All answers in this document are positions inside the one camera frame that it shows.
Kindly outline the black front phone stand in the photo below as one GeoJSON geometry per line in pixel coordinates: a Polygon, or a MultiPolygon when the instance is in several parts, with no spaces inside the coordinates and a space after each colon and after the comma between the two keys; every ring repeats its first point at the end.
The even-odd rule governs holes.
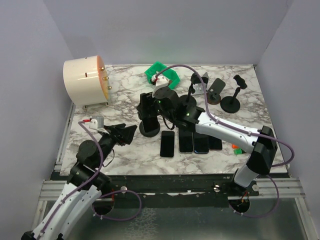
{"type": "Polygon", "coordinates": [[[208,73],[205,72],[201,76],[201,79],[203,81],[204,86],[202,85],[202,82],[197,76],[197,74],[196,73],[192,74],[190,78],[191,84],[188,88],[188,93],[179,97],[179,104],[178,104],[179,108],[189,107],[189,106],[196,107],[197,101],[194,98],[194,96],[197,96],[197,95],[202,95],[203,97],[207,96],[207,85],[210,79],[208,73]]]}

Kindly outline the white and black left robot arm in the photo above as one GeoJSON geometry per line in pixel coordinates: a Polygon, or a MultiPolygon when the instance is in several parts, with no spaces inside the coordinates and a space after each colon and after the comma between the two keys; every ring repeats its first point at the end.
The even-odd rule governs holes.
{"type": "Polygon", "coordinates": [[[96,139],[84,123],[80,121],[78,124],[90,139],[79,145],[76,163],[53,207],[36,228],[22,235],[23,240],[65,240],[97,199],[118,193],[111,178],[102,173],[101,168],[115,145],[131,144],[137,126],[124,123],[103,125],[97,129],[101,138],[96,139]]]}

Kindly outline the black clamp phone stand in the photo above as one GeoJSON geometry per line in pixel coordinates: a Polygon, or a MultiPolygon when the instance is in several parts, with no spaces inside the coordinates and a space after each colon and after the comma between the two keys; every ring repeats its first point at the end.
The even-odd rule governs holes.
{"type": "Polygon", "coordinates": [[[157,117],[143,119],[139,124],[140,133],[147,138],[155,137],[160,132],[160,124],[157,117]]]}

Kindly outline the purple case phone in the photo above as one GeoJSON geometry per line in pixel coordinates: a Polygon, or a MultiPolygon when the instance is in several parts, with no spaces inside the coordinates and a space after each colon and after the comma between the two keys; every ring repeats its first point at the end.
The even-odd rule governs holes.
{"type": "Polygon", "coordinates": [[[209,150],[220,151],[223,149],[222,140],[213,136],[208,136],[209,150]]]}

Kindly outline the black round base phone stand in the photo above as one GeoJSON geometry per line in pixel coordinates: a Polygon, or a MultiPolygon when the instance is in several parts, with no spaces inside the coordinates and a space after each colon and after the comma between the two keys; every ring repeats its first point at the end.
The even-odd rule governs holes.
{"type": "Polygon", "coordinates": [[[237,99],[237,96],[241,90],[245,90],[248,87],[246,81],[240,75],[235,75],[233,79],[238,85],[233,96],[226,96],[220,101],[220,107],[222,108],[222,110],[229,114],[237,113],[240,110],[241,104],[237,99]]]}

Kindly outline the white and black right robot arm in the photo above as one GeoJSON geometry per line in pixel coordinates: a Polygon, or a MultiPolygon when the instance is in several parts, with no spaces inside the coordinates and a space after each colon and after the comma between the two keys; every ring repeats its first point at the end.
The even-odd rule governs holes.
{"type": "Polygon", "coordinates": [[[235,172],[229,184],[230,191],[236,196],[246,192],[256,177],[270,173],[278,149],[270,127],[257,129],[220,119],[201,107],[183,102],[167,86],[140,94],[136,109],[146,133],[155,130],[161,116],[174,127],[235,144],[249,154],[246,163],[235,172]]]}

